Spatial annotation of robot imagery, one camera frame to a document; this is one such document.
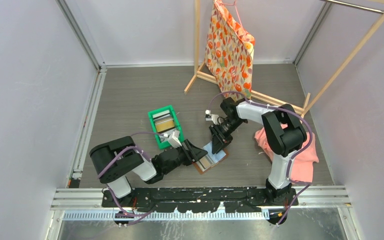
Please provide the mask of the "gold credit card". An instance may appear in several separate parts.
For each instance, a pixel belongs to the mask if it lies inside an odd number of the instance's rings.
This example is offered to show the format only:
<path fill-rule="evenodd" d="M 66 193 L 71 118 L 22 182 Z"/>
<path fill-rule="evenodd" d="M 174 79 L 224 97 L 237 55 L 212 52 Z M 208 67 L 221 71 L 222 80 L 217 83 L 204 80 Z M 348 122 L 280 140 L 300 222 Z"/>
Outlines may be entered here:
<path fill-rule="evenodd" d="M 202 172 L 207 171 L 208 169 L 210 169 L 213 166 L 213 161 L 208 155 L 202 157 L 196 163 Z"/>

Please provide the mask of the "brown leather card holder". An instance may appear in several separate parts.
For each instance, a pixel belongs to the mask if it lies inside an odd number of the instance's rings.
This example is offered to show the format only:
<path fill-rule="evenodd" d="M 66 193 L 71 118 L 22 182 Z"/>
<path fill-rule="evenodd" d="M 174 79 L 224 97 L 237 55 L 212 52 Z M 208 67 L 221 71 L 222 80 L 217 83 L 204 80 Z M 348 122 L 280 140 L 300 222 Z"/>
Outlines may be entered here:
<path fill-rule="evenodd" d="M 222 162 L 224 159 L 226 159 L 229 156 L 229 154 L 226 150 L 221 150 L 220 152 L 218 152 L 216 154 L 212 154 L 212 142 L 211 141 L 208 144 L 206 144 L 203 147 L 203 149 L 208 152 L 207 156 L 209 156 L 213 162 L 213 165 L 211 168 L 215 167 L 217 164 L 219 164 L 220 162 Z M 197 165 L 197 162 L 194 162 L 193 165 L 201 175 L 206 173 L 208 170 L 211 169 L 211 168 L 209 168 L 207 171 L 202 172 L 201 169 L 199 168 L 199 166 Z"/>

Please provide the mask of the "green plastic bin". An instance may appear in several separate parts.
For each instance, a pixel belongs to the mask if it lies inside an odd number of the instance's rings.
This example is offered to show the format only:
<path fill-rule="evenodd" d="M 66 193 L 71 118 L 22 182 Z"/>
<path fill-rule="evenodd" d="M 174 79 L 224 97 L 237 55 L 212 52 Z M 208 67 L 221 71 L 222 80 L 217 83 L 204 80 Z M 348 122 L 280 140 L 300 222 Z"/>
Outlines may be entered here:
<path fill-rule="evenodd" d="M 164 134 L 170 135 L 175 130 L 178 130 L 179 141 L 182 143 L 185 140 L 181 124 L 172 105 L 149 111 L 147 115 L 152 131 L 158 134 L 155 139 L 160 150 L 171 146 L 168 138 L 164 137 Z"/>

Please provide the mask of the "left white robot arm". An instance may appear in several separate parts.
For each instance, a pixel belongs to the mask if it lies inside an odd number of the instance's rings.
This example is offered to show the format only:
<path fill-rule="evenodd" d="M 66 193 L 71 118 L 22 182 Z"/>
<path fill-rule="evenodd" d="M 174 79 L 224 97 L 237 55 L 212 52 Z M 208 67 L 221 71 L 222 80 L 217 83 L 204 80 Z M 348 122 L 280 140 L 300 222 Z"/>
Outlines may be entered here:
<path fill-rule="evenodd" d="M 93 147 L 89 156 L 101 184 L 114 194 L 121 207 L 133 202 L 132 186 L 126 175 L 133 172 L 146 184 L 161 181 L 180 166 L 190 166 L 205 157 L 208 151 L 184 140 L 178 147 L 169 147 L 149 157 L 131 136 L 125 136 Z"/>

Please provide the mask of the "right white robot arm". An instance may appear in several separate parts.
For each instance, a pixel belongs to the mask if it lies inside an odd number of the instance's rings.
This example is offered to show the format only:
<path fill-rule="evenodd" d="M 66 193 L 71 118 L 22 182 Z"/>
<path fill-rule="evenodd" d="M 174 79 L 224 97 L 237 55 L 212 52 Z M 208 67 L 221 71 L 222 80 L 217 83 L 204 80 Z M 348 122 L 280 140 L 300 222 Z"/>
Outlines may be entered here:
<path fill-rule="evenodd" d="M 211 150 L 217 154 L 233 140 L 232 133 L 243 123 L 253 121 L 263 126 L 266 140 L 274 156 L 271 171 L 265 183 L 265 198 L 271 205 L 279 205 L 292 189 L 290 170 L 295 156 L 305 149 L 307 132 L 302 125 L 302 118 L 296 114 L 290 104 L 270 106 L 243 98 L 224 99 L 220 108 L 225 118 L 205 110 L 205 119 L 212 121 Z"/>

